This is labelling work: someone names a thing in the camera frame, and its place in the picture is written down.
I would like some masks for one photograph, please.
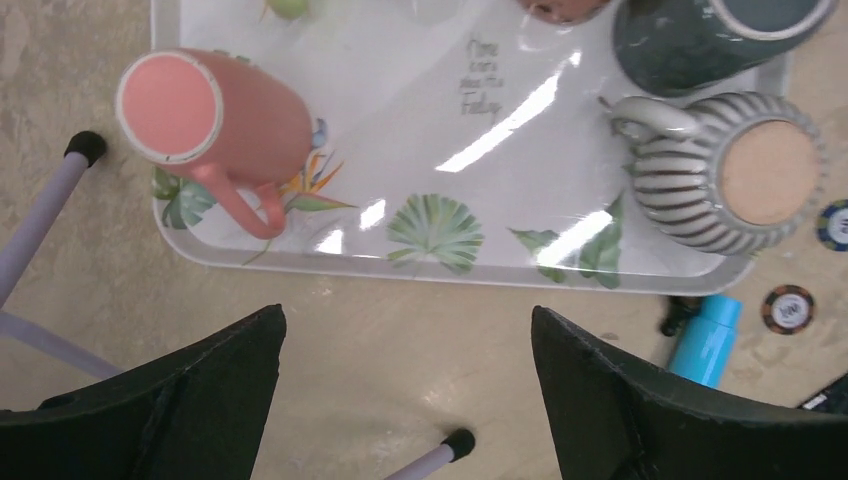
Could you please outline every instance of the dark teal mug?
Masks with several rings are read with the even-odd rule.
[[[624,0],[615,19],[615,55],[646,92],[685,96],[797,47],[838,3]]]

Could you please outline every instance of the black object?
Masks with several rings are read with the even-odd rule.
[[[814,412],[848,415],[848,373],[798,406]]]
[[[88,167],[91,168],[94,162],[106,155],[108,149],[109,146],[105,138],[86,130],[71,138],[68,148],[65,150],[65,156],[67,157],[71,152],[79,153],[88,159]]]
[[[0,411],[0,478],[249,479],[285,335],[266,307],[38,410]]]
[[[453,460],[451,463],[467,457],[472,450],[474,450],[474,446],[477,444],[477,440],[474,438],[474,434],[471,433],[471,430],[460,428],[459,430],[448,435],[448,438],[442,442],[442,445],[447,445],[451,447],[453,450]]]
[[[832,480],[848,417],[698,385],[536,307],[533,355],[567,480]]]
[[[701,311],[703,298],[700,297],[667,297],[668,307],[663,323],[660,325],[660,333],[666,337],[674,337],[686,325],[686,322],[694,318]]]

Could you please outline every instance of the poker chip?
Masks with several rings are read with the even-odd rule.
[[[805,288],[783,285],[769,293],[760,313],[772,332],[794,335],[813,321],[816,302]]]
[[[848,251],[848,199],[831,203],[816,220],[816,234],[825,247]]]

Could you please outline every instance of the ceramic mug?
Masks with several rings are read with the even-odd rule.
[[[810,38],[838,0],[625,0],[615,55],[640,88],[678,97],[788,52]]]
[[[278,190],[312,149],[311,117],[290,88],[222,53],[157,51],[124,72],[116,111],[136,150],[203,185],[248,233],[270,239],[283,232]],[[238,188],[259,197],[267,220]]]
[[[610,113],[635,143],[636,199],[683,245],[722,255],[774,246],[821,197],[824,144],[782,98],[725,93],[680,109],[629,97]]]

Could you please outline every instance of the mug handle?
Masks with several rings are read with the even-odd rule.
[[[268,222],[266,223],[239,195],[232,180],[221,168],[207,165],[194,170],[192,173],[197,181],[218,200],[224,210],[242,228],[247,230],[247,233],[260,240],[270,240],[278,237],[285,230],[286,212],[273,183],[253,188],[253,192],[262,202],[262,209],[268,214]]]
[[[636,123],[679,141],[697,136],[703,128],[701,122],[688,112],[648,97],[627,97],[612,107],[610,115],[612,128],[632,140],[640,137],[627,131],[627,123]]]

